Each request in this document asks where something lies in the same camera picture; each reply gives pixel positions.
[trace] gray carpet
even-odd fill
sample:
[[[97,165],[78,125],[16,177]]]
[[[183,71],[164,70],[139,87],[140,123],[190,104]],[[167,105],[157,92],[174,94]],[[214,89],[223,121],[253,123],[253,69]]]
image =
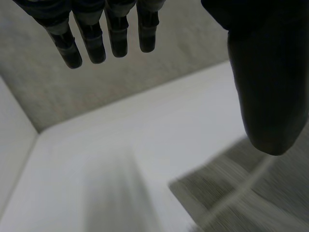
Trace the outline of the gray carpet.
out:
[[[283,156],[243,139],[170,189],[205,232],[309,231],[309,124]]]
[[[200,0],[167,0],[159,13],[157,47],[139,49],[137,14],[128,15],[128,55],[111,53],[105,16],[101,19],[107,60],[94,65],[72,18],[83,57],[66,67],[46,31],[11,0],[0,1],[0,75],[38,131],[121,98],[180,78],[228,58],[226,32]]]

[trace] robotic hand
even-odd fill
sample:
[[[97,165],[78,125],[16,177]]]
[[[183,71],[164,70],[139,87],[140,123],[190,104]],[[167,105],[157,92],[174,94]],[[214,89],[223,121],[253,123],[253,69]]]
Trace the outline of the robotic hand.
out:
[[[282,155],[308,118],[308,0],[202,0],[228,30],[241,113],[252,144]]]
[[[75,69],[82,65],[82,58],[69,26],[71,10],[90,60],[94,64],[99,64],[106,58],[99,24],[103,10],[106,15],[112,53],[115,57],[124,57],[127,54],[126,35],[129,26],[126,15],[136,1],[140,48],[143,52],[151,52],[155,48],[155,32],[159,24],[158,11],[165,0],[13,1],[46,29],[67,66]]]
[[[99,19],[105,10],[112,52],[127,53],[126,15],[136,0],[14,0],[40,23],[70,68],[82,59],[69,27],[72,9],[93,63],[105,60]],[[140,48],[151,52],[165,0],[138,0]],[[308,119],[308,0],[201,0],[228,30],[228,51],[252,144],[282,155]]]

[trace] floor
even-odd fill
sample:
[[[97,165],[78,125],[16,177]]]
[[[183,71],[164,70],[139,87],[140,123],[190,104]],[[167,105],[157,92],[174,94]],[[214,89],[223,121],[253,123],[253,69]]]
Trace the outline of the floor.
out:
[[[67,68],[46,31],[13,1],[0,1],[0,75],[40,132],[54,124],[228,59],[227,33],[200,0],[167,0],[159,13],[155,51],[139,49],[137,14],[128,15],[128,55],[94,65],[78,28],[71,29],[82,67]],[[101,27],[107,31],[103,16]]]

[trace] robotic finger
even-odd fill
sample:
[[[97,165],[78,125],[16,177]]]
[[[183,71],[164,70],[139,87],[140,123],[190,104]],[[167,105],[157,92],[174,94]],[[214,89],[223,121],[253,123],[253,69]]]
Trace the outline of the robotic finger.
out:
[[[105,16],[111,41],[112,53],[115,57],[127,54],[127,29],[129,27],[126,15],[135,5],[136,0],[107,0]]]

